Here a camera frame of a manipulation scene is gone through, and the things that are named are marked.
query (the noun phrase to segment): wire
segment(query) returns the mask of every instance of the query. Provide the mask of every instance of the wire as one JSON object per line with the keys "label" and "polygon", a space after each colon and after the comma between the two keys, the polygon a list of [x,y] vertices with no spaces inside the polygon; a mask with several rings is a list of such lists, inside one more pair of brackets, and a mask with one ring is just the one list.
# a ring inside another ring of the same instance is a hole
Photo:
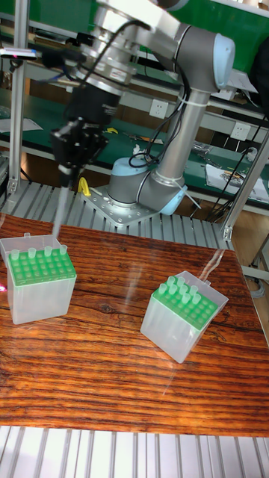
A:
{"label": "wire", "polygon": [[188,78],[184,72],[184,70],[180,67],[180,65],[177,65],[177,67],[179,68],[179,72],[181,74],[181,77],[182,77],[182,81],[183,81],[183,84],[184,84],[184,93],[186,93],[186,100],[188,101],[189,98],[190,98],[190,94],[191,94],[191,88],[190,88],[190,84],[188,82]]}
{"label": "wire", "polygon": [[205,220],[207,220],[207,221],[210,221],[210,220],[211,220],[212,214],[213,214],[215,208],[217,207],[218,203],[220,202],[220,200],[223,198],[223,195],[224,195],[226,189],[228,188],[229,183],[230,183],[231,180],[233,179],[233,176],[234,176],[234,174],[235,174],[235,171],[236,171],[237,168],[240,166],[241,162],[243,161],[245,155],[248,153],[249,150],[250,150],[250,148],[245,149],[245,150],[243,151],[243,154],[242,154],[240,160],[239,160],[238,163],[236,164],[236,166],[235,166],[234,170],[232,171],[232,174],[230,175],[230,177],[229,177],[227,183],[225,184],[225,186],[224,186],[224,188],[222,189],[222,191],[221,191],[219,197],[217,198],[216,203],[213,205],[212,209],[209,211],[209,213],[208,213],[208,215],[207,215],[207,217],[206,217]]}
{"label": "wire", "polygon": [[[136,25],[138,27],[142,27],[144,28],[145,30],[150,30],[151,28],[144,22],[141,22],[140,20],[131,20],[129,22],[126,22],[124,23],[120,28],[117,29],[117,31],[115,33],[113,33],[111,35],[111,38],[110,40],[108,41],[108,43],[106,44],[106,46],[104,47],[104,49],[101,51],[101,53],[99,54],[99,56],[97,57],[97,59],[94,61],[92,67],[88,70],[86,76],[83,78],[83,80],[81,81],[79,87],[77,88],[76,90],[76,93],[75,93],[75,97],[72,98],[72,101],[75,101],[76,100],[76,96],[79,94],[79,91],[82,89],[83,86],[87,85],[87,80],[89,79],[89,77],[93,74],[95,68],[97,67],[98,63],[101,61],[101,59],[103,58],[104,54],[107,52],[107,50],[110,49],[112,43],[116,40],[116,38],[126,29],[128,28],[129,26],[132,26],[132,25]],[[67,114],[67,111],[70,107],[70,104],[71,104],[71,101],[69,101],[69,103],[67,104],[65,110],[64,110],[64,116]]]}
{"label": "wire", "polygon": [[48,78],[46,80],[39,80],[37,83],[39,84],[47,84],[47,83],[57,83],[60,78],[63,78],[63,76],[66,76],[70,81],[76,81],[76,82],[81,82],[82,80],[80,78],[73,78],[70,75],[70,72],[66,65],[62,65],[61,69],[63,70],[62,73],[59,73],[56,76],[53,76],[52,78]]}
{"label": "wire", "polygon": [[164,127],[164,125],[170,121],[172,118],[174,118],[175,115],[177,115],[177,113],[179,113],[182,109],[184,108],[184,104],[183,103],[180,103],[179,106],[176,106],[175,110],[172,112],[172,114],[166,118],[160,125],[159,127],[157,127],[157,129],[153,132],[151,138],[149,139],[149,142],[147,144],[147,147],[146,147],[146,150],[144,152],[139,152],[139,153],[136,153],[135,155],[131,156],[130,159],[129,159],[129,166],[131,167],[134,167],[134,168],[142,168],[142,167],[145,167],[145,164],[140,164],[140,165],[136,165],[136,164],[133,164],[132,163],[132,160],[134,158],[136,158],[137,156],[143,156],[143,159],[145,160],[146,162],[146,165],[147,166],[152,166],[153,164],[159,164],[159,162],[161,161],[161,158],[164,156],[164,153],[167,151],[169,145],[172,143],[172,141],[175,139],[175,137],[177,136],[177,134],[179,133],[179,129],[180,129],[180,122],[181,122],[181,117],[182,117],[182,113],[179,115],[179,118],[176,122],[176,126],[173,130],[173,133],[170,137],[170,139],[167,141],[167,143],[164,145],[164,148],[161,150],[161,152],[158,153],[157,156],[152,156],[150,154],[151,152],[151,148],[152,148],[152,145],[153,143],[155,142],[157,136],[159,135],[159,133],[161,132],[162,128]]}
{"label": "wire", "polygon": [[218,249],[212,259],[207,263],[207,265],[204,267],[199,280],[205,282],[209,276],[209,274],[216,269],[220,265],[220,261],[223,257],[223,254],[225,252],[225,249]]}
{"label": "wire", "polygon": [[242,152],[242,156],[240,158],[240,160],[238,161],[238,163],[236,164],[234,170],[232,171],[232,174],[231,176],[229,177],[225,187],[223,188],[223,190],[221,191],[219,197],[217,198],[217,201],[216,203],[213,205],[212,209],[209,211],[207,217],[205,220],[207,221],[210,221],[210,222],[217,222],[218,220],[222,219],[222,217],[224,216],[224,214],[226,213],[227,209],[230,208],[230,206],[232,205],[232,203],[234,202],[235,200],[235,197],[237,196],[238,192],[231,198],[229,199],[227,202],[225,202],[225,204],[223,204],[223,206],[221,206],[220,208],[218,208],[215,213],[214,213],[214,210],[216,209],[217,207],[217,204],[219,203],[219,201],[223,198],[223,195],[226,191],[226,189],[228,188],[229,186],[229,183],[231,182],[234,174],[235,174],[235,171],[237,170],[237,168],[240,166],[241,162],[243,161],[245,155],[249,152],[250,150],[250,147],[251,147],[251,144],[254,143],[254,140],[256,139],[256,136],[257,134],[259,133],[260,129],[262,127],[262,124],[259,125],[259,127],[256,129],[256,132],[255,134],[253,135],[253,138],[252,140],[250,141],[250,145],[247,147],[247,149],[245,149],[243,152]]}
{"label": "wire", "polygon": [[26,179],[29,181],[29,182],[33,182],[30,178],[30,176],[28,176],[28,174],[21,168],[21,173],[26,177]]}
{"label": "wire", "polygon": [[261,297],[265,296],[265,287],[260,279],[251,276],[245,276],[247,279],[254,281],[258,286],[259,289],[257,291],[250,291],[251,297],[253,299],[260,299]]}

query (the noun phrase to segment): white paper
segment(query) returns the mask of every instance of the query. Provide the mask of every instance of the white paper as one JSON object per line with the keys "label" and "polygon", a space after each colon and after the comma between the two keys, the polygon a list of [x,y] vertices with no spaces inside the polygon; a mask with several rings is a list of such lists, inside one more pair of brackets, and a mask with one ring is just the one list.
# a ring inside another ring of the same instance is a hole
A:
{"label": "white paper", "polygon": [[237,69],[233,69],[231,71],[231,75],[229,77],[227,85],[234,88],[238,88],[239,90],[252,91],[253,93],[258,92],[257,89],[250,83],[250,79],[247,74],[244,72],[240,72]]}
{"label": "white paper", "polygon": [[211,96],[215,96],[216,98],[226,99],[229,101],[235,97],[236,88],[231,87],[231,90],[226,88],[225,90],[220,90],[218,93],[212,93]]}
{"label": "white paper", "polygon": [[[0,119],[0,133],[9,133],[10,132],[11,119]],[[24,118],[23,120],[23,131],[33,131],[43,129],[32,119]]]}
{"label": "white paper", "polygon": [[[214,166],[211,166],[210,164],[206,164],[205,172],[206,172],[206,184],[208,186],[216,187],[217,189],[221,189],[221,190],[225,188],[227,184],[227,180],[229,178],[228,175],[225,174],[225,171],[220,170]],[[229,186],[226,189],[226,191],[231,194],[236,194],[238,192],[239,187],[242,184],[243,184],[243,179],[233,178],[231,182],[229,183]],[[256,201],[269,203],[269,196],[261,178],[259,178],[258,181],[256,182],[252,190],[252,193],[250,194],[250,198],[255,199]]]}

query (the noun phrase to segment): electrical outlet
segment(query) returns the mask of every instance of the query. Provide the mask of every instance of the electrical outlet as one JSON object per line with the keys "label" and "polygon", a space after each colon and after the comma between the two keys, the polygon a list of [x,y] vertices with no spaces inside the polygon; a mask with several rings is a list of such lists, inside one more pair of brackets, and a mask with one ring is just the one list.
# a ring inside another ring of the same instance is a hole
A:
{"label": "electrical outlet", "polygon": [[247,139],[247,135],[250,132],[250,128],[251,126],[247,125],[244,122],[237,122],[232,130],[230,137],[232,137],[234,140],[245,141]]}
{"label": "electrical outlet", "polygon": [[168,109],[167,102],[162,102],[159,99],[153,99],[149,115],[151,117],[161,118],[163,120],[167,113],[167,109]]}

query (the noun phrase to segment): green workbench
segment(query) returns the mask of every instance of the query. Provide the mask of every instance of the green workbench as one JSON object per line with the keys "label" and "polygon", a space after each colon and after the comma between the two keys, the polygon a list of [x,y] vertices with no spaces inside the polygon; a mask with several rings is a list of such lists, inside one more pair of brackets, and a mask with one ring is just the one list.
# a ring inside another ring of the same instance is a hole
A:
{"label": "green workbench", "polygon": [[[10,107],[11,92],[0,89],[0,105]],[[42,131],[24,131],[22,135],[22,145],[32,149],[34,154],[38,154],[38,151],[42,151],[48,154],[52,154],[51,143],[49,139],[49,132],[52,129],[60,128],[65,124],[63,118],[64,105],[59,103],[50,102],[45,99],[36,98],[34,96],[25,96],[25,118],[31,118],[38,125],[40,125]],[[105,133],[105,136],[109,139],[108,146],[104,149],[102,154],[98,157],[96,162],[97,166],[104,167],[111,170],[114,162],[118,158],[129,157],[132,155],[133,148],[136,144],[139,144],[141,149],[146,147],[146,142],[138,139],[132,139],[129,135],[137,135],[150,137],[153,133],[152,129],[144,128],[142,126],[133,125],[128,122],[114,119],[111,123],[118,134]],[[161,133],[159,137],[165,141],[166,134]],[[0,140],[5,142],[8,146],[9,133],[0,134]],[[152,153],[157,155],[161,151],[162,146],[153,145]],[[216,164],[222,166],[224,169],[233,169],[240,159],[241,154],[232,152],[227,149],[221,149],[214,147],[208,154],[208,158]],[[245,158],[238,171],[240,173],[246,173],[250,168],[250,162]],[[208,196],[218,197],[220,190],[215,187],[209,187],[206,185],[205,180],[205,162],[195,153],[191,153],[184,173],[186,185],[194,192],[204,193]],[[269,179],[269,166],[265,166],[262,172],[262,179],[267,192],[268,179]],[[224,198],[228,199],[232,195],[226,193]],[[255,200],[249,200],[248,205],[269,209],[268,204],[263,202],[257,202]]]}

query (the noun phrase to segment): blue joint cap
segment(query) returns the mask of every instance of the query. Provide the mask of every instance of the blue joint cap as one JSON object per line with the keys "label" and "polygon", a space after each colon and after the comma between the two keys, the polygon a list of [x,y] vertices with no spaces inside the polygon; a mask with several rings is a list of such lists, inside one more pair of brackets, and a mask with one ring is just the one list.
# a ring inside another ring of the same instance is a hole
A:
{"label": "blue joint cap", "polygon": [[145,173],[148,170],[148,166],[146,165],[144,159],[133,158],[132,164],[143,166],[144,167],[132,167],[129,165],[130,158],[120,158],[114,162],[112,168],[112,175],[113,176],[136,176],[137,174]]}
{"label": "blue joint cap", "polygon": [[183,186],[183,188],[178,193],[176,193],[176,195],[168,202],[168,204],[166,204],[166,206],[164,206],[164,208],[161,209],[160,213],[166,214],[167,216],[170,216],[171,214],[173,214],[173,212],[175,212],[176,208],[183,200],[185,196],[185,191],[187,189],[188,188],[185,184],[185,186]]}
{"label": "blue joint cap", "polygon": [[224,88],[231,75],[233,63],[235,59],[235,44],[227,37],[223,37],[218,33],[214,41],[214,80],[217,88]]}

